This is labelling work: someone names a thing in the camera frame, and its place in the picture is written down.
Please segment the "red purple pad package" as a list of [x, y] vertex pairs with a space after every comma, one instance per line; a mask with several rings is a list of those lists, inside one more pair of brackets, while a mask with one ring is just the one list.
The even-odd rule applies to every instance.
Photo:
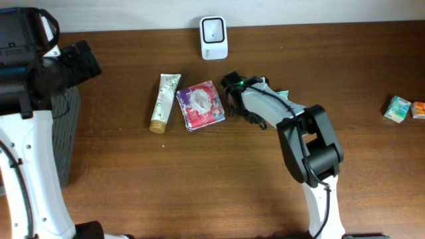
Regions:
[[210, 80], [177, 91], [176, 98], [189, 131], [225, 120], [222, 102]]

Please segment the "teal wet wipes pack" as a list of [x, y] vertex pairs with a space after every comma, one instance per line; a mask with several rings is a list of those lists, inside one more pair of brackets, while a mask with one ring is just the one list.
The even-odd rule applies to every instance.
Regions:
[[284, 91], [280, 91], [277, 92], [277, 94], [285, 99], [288, 99], [288, 95], [289, 95], [289, 91], [288, 90], [284, 90]]

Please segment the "white Pantene tube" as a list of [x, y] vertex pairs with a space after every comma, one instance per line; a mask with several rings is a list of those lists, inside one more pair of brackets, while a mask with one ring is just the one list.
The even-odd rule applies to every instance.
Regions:
[[180, 74], [161, 74], [159, 93], [153, 109], [149, 129], [153, 133], [164, 133], [173, 106]]

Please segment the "green tissue pack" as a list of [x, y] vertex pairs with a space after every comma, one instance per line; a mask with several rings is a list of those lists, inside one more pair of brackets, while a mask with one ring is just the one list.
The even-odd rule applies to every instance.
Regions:
[[396, 123], [401, 123], [406, 118], [410, 106], [410, 102], [399, 96], [394, 96], [384, 113], [384, 117], [395, 121]]

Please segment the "orange tissue pack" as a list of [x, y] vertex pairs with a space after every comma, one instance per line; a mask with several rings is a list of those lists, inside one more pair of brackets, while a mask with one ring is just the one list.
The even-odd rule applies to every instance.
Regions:
[[414, 102], [411, 105], [411, 114], [415, 119], [425, 119], [425, 103]]

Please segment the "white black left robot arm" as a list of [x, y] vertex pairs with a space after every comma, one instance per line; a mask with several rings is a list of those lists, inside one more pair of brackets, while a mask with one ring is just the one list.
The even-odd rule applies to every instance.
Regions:
[[1, 10], [1, 174], [14, 238], [105, 238], [98, 221], [73, 223], [52, 144], [52, 102], [101, 74], [89, 44], [58, 48], [45, 9]]

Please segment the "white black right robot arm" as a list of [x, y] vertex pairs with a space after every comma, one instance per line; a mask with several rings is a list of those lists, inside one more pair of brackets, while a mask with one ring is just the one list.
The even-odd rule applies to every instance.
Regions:
[[311, 237], [343, 238], [337, 183], [344, 154], [325, 109], [289, 101], [264, 76], [231, 72], [220, 84], [235, 114], [262, 129], [276, 128], [284, 163], [305, 194]]

